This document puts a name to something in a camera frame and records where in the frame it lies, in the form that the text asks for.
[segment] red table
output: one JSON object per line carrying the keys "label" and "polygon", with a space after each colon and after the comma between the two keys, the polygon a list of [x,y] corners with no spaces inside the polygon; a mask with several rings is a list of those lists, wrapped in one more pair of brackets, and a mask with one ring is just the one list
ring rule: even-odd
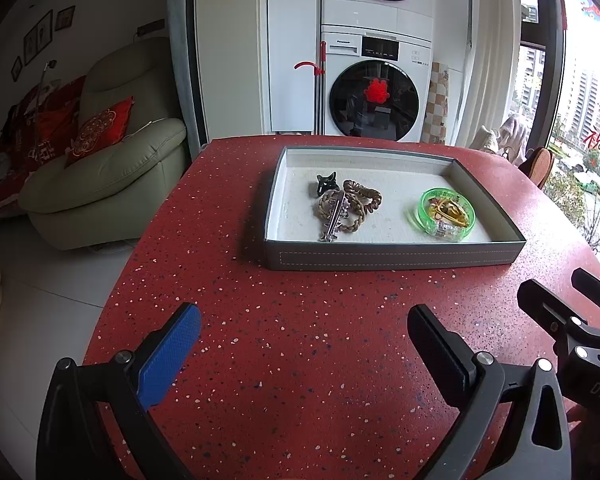
{"label": "red table", "polygon": [[[528,240],[510,266],[446,270],[283,272],[262,238],[273,171],[285,145],[372,146],[453,156]],[[552,339],[517,306],[535,278],[595,326],[600,310],[571,289],[573,269],[600,264],[559,209],[493,155],[344,137],[215,140],[149,225],[94,331],[86,362],[135,348],[183,301],[203,331],[152,416],[196,478],[412,478],[451,427],[406,335],[406,313],[435,308],[450,330],[499,361],[555,363]],[[476,468],[504,421],[499,413]],[[136,466],[108,421],[123,464]]]}

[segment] metal screw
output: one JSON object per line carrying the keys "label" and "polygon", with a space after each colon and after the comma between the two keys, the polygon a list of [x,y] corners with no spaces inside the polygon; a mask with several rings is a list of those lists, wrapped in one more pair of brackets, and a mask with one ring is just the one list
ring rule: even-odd
{"label": "metal screw", "polygon": [[58,370],[68,370],[69,366],[71,366],[71,358],[63,357],[58,361],[56,368],[58,368]]}
{"label": "metal screw", "polygon": [[116,362],[124,365],[131,361],[132,357],[133,354],[129,350],[121,350],[116,354]]}
{"label": "metal screw", "polygon": [[478,352],[475,358],[483,365],[492,365],[494,361],[493,356],[489,352]]}
{"label": "metal screw", "polygon": [[538,367],[545,372],[550,372],[552,368],[551,361],[548,359],[538,359]]}

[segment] floor tile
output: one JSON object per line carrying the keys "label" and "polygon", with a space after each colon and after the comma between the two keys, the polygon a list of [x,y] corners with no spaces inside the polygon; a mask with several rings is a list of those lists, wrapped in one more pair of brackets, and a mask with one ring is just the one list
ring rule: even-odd
{"label": "floor tile", "polygon": [[36,477],[36,438],[18,420],[0,394],[0,450],[22,480]]}
{"label": "floor tile", "polygon": [[104,306],[133,252],[121,243],[94,252],[88,248],[58,251],[47,244],[26,216],[0,221],[0,267],[27,285]]}
{"label": "floor tile", "polygon": [[54,365],[82,363],[101,309],[3,278],[0,394],[26,430],[37,435]]}

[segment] red sticker on washing machine door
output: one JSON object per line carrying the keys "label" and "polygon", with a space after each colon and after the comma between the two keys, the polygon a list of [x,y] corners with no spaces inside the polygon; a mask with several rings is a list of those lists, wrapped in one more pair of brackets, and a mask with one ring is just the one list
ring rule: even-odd
{"label": "red sticker on washing machine door", "polygon": [[381,105],[389,98],[389,92],[386,90],[386,81],[380,81],[376,78],[369,83],[368,88],[364,91],[366,100]]}

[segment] red hook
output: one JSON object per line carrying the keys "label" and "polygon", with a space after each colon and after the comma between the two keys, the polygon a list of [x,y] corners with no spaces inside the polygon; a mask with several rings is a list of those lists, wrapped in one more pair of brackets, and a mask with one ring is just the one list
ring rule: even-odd
{"label": "red hook", "polygon": [[303,62],[301,62],[301,63],[298,63],[298,64],[297,64],[297,65],[294,67],[294,70],[295,70],[295,69],[297,69],[297,68],[300,68],[301,66],[305,66],[305,65],[309,65],[309,66],[312,66],[312,67],[314,67],[314,75],[315,75],[315,76],[319,76],[319,75],[322,75],[322,74],[324,74],[324,70],[323,70],[323,69],[321,69],[319,66],[317,66],[315,63],[313,63],[313,62],[311,62],[311,61],[303,61]]}

